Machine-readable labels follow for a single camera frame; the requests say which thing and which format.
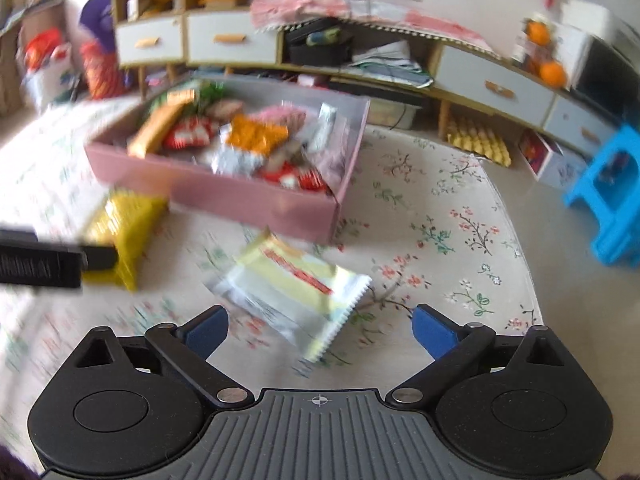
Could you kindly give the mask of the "yellow snack bag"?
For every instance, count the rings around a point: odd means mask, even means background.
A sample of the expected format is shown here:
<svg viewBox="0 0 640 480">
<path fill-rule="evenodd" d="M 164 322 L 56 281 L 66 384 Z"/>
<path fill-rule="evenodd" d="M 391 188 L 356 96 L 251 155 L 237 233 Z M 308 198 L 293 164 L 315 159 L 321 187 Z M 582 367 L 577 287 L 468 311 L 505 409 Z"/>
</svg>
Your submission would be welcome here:
<svg viewBox="0 0 640 480">
<path fill-rule="evenodd" d="M 117 261 L 105 270 L 82 272 L 84 282 L 115 285 L 135 292 L 143 256 L 168 210 L 166 198 L 122 188 L 113 190 L 94 213 L 82 236 L 90 244 L 113 246 Z"/>
</svg>

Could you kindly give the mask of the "pale yellow white snack packet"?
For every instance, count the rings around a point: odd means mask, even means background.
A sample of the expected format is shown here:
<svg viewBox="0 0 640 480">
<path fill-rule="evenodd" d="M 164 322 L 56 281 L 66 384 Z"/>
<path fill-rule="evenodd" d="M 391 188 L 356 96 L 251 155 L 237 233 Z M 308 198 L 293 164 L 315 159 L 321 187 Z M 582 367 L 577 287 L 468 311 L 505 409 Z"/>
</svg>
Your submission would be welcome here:
<svg viewBox="0 0 640 480">
<path fill-rule="evenodd" d="M 265 229 L 206 287 L 266 322 L 305 361 L 315 363 L 370 284 L 370 276 L 328 263 Z"/>
</svg>

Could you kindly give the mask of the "gold orange snack bar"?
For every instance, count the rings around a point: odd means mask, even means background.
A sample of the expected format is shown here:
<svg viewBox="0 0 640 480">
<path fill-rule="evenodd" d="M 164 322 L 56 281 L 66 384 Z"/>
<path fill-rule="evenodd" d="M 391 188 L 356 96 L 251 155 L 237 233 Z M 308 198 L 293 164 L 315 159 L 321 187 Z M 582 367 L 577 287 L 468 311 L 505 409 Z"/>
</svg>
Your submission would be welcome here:
<svg viewBox="0 0 640 480">
<path fill-rule="evenodd" d="M 184 108 L 192 104 L 195 97 L 194 89 L 169 91 L 163 102 L 152 110 L 148 119 L 128 143 L 127 154 L 145 158 L 157 152 Z"/>
</svg>

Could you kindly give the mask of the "orange silver snack packet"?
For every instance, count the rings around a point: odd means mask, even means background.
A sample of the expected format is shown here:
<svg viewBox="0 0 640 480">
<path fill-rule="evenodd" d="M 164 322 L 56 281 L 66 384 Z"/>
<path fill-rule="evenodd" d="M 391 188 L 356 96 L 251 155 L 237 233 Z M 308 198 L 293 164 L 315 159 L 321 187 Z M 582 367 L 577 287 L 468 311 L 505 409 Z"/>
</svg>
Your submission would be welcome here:
<svg viewBox="0 0 640 480">
<path fill-rule="evenodd" d="M 288 140 L 288 129 L 238 115 L 220 129 L 210 166 L 214 174 L 250 177 Z"/>
</svg>

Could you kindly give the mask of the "green snack bag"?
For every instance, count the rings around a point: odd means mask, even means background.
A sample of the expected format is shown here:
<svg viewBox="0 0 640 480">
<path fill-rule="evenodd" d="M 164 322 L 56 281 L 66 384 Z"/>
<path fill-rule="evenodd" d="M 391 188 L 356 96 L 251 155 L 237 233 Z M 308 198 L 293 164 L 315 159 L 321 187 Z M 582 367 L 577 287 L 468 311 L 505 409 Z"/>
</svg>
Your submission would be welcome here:
<svg viewBox="0 0 640 480">
<path fill-rule="evenodd" d="M 186 106 L 186 116 L 204 115 L 206 110 L 226 93 L 226 87 L 222 82 L 208 79 L 194 79 L 191 81 L 191 89 L 194 91 L 193 100 Z"/>
</svg>

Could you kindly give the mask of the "pink peach oolong snack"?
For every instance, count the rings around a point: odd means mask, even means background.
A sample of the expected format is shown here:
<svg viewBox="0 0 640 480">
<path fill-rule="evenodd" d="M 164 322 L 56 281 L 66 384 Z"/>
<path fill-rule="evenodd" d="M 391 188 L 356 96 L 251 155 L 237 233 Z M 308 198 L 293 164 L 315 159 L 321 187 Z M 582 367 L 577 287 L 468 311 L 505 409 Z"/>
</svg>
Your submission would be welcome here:
<svg viewBox="0 0 640 480">
<path fill-rule="evenodd" d="M 265 125 L 282 126 L 288 129 L 288 134 L 294 136 L 303 128 L 307 113 L 300 107 L 290 104 L 267 106 L 258 112 L 249 114 L 248 117 L 255 122 Z"/>
</svg>

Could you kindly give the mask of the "red white candy packet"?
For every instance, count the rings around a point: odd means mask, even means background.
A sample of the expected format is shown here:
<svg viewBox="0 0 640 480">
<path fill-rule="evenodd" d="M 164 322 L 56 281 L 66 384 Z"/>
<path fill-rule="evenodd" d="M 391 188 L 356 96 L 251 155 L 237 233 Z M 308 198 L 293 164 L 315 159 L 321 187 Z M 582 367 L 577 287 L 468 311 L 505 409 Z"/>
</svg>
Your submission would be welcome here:
<svg viewBox="0 0 640 480">
<path fill-rule="evenodd" d="M 182 118 L 163 138 L 162 148 L 179 151 L 186 148 L 205 148 L 212 143 L 219 130 L 218 122 L 206 116 Z"/>
</svg>

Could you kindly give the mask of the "red cartoon gift bag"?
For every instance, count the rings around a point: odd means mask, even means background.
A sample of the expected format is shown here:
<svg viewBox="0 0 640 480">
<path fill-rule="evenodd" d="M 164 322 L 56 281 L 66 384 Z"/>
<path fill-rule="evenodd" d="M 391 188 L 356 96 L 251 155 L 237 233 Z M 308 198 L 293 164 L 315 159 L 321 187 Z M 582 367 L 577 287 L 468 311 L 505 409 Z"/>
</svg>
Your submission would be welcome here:
<svg viewBox="0 0 640 480">
<path fill-rule="evenodd" d="M 117 98 L 125 93 L 124 76 L 115 52 L 107 52 L 98 40 L 80 47 L 87 86 L 93 100 Z"/>
</svg>

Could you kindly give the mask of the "white red shopping bag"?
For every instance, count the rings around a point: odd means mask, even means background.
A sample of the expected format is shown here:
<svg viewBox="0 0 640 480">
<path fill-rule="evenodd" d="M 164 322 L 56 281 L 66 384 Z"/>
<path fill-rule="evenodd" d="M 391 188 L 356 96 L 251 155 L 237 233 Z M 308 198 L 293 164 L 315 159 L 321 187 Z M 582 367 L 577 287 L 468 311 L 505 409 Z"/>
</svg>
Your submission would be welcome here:
<svg viewBox="0 0 640 480">
<path fill-rule="evenodd" d="M 24 49 L 25 89 L 38 114 L 72 96 L 77 73 L 72 45 L 52 27 L 36 35 Z"/>
</svg>

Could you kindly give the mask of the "yellow egg tray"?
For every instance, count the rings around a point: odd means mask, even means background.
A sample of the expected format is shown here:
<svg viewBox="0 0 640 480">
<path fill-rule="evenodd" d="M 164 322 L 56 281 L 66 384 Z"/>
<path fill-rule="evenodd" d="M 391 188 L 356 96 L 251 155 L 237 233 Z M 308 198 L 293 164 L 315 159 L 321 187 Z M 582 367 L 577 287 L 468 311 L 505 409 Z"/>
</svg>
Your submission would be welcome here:
<svg viewBox="0 0 640 480">
<path fill-rule="evenodd" d="M 474 122 L 472 119 L 450 118 L 446 139 L 449 144 L 462 151 L 485 157 L 503 167 L 512 165 L 512 158 L 506 142 L 494 130 Z"/>
</svg>

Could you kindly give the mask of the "blue plastic stool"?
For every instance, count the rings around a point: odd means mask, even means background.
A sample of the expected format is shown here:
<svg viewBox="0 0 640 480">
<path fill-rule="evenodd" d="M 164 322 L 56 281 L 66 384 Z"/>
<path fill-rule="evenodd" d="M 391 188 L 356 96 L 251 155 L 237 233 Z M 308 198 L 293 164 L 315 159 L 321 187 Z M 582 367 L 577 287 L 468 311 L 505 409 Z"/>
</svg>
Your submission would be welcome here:
<svg viewBox="0 0 640 480">
<path fill-rule="evenodd" d="M 598 222 L 593 255 L 606 266 L 639 265 L 639 131 L 622 125 L 564 195 L 567 208 L 586 206 Z"/>
</svg>

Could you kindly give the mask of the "wooden white drawer cabinet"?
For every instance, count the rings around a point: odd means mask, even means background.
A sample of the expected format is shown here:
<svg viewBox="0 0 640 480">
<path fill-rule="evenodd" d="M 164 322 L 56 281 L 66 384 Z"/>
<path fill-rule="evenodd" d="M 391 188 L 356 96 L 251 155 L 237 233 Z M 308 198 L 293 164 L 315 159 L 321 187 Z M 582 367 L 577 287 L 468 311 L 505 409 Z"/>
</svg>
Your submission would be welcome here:
<svg viewBox="0 0 640 480">
<path fill-rule="evenodd" d="M 507 58 L 449 41 L 336 18 L 258 29 L 253 0 L 112 0 L 119 64 L 290 70 L 382 99 L 401 93 L 439 102 L 439 129 L 463 106 L 532 129 L 592 156 L 615 127 L 566 87 L 555 89 Z"/>
</svg>

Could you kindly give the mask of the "pizza print snack packet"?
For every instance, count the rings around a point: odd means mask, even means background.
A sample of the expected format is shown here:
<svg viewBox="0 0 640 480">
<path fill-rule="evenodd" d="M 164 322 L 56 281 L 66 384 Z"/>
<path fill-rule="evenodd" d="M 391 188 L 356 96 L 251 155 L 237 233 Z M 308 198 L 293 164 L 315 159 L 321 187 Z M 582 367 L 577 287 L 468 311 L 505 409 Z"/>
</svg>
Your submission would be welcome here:
<svg viewBox="0 0 640 480">
<path fill-rule="evenodd" d="M 305 148 L 309 154 L 323 151 L 329 143 L 334 129 L 337 110 L 328 103 L 320 107 L 318 117 L 309 126 L 305 139 Z"/>
</svg>

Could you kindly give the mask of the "orange fruits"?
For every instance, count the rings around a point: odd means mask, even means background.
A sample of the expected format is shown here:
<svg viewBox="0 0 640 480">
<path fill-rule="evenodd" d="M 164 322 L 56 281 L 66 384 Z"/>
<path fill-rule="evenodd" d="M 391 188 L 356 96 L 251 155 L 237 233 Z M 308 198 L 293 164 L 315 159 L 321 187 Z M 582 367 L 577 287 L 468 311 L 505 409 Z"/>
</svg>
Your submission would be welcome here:
<svg viewBox="0 0 640 480">
<path fill-rule="evenodd" d="M 555 42 L 549 25 L 542 21 L 527 20 L 524 25 L 526 72 L 537 76 L 551 88 L 566 86 L 567 74 L 563 64 L 554 55 Z"/>
</svg>

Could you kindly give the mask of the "pink cloth on cabinet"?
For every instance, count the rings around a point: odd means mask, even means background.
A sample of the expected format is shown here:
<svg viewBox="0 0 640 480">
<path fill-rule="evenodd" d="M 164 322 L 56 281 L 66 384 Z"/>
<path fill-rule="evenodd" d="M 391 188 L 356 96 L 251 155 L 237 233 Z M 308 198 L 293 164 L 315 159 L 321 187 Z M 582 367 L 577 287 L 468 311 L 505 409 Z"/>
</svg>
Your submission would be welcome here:
<svg viewBox="0 0 640 480">
<path fill-rule="evenodd" d="M 408 6 L 378 0 L 253 0 L 250 17 L 258 29 L 281 29 L 314 18 L 336 18 L 343 22 L 387 27 L 409 35 L 462 44 L 500 58 L 474 30 Z"/>
</svg>

